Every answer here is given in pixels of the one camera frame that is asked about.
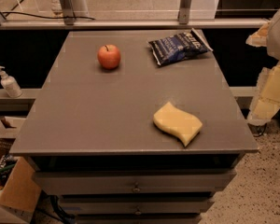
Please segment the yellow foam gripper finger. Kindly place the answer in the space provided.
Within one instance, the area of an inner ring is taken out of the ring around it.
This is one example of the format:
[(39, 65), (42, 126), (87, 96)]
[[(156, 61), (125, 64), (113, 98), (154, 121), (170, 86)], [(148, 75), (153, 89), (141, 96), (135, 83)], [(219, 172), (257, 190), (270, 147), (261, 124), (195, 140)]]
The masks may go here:
[(280, 61), (272, 69), (264, 67), (258, 77), (247, 122), (254, 126), (268, 123), (280, 109)]
[(247, 38), (246, 44), (256, 48), (266, 47), (269, 25), (268, 22), (263, 24), (255, 33)]

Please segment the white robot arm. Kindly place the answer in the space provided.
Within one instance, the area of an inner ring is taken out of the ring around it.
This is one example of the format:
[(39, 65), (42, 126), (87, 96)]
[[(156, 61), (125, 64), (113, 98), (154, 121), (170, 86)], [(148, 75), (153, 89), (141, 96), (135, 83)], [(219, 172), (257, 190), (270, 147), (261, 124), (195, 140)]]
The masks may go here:
[(272, 69), (259, 73), (256, 93), (249, 107), (247, 121), (254, 126), (268, 123), (280, 109), (280, 8), (273, 18), (263, 24), (246, 40), (253, 47), (265, 47), (278, 63)]

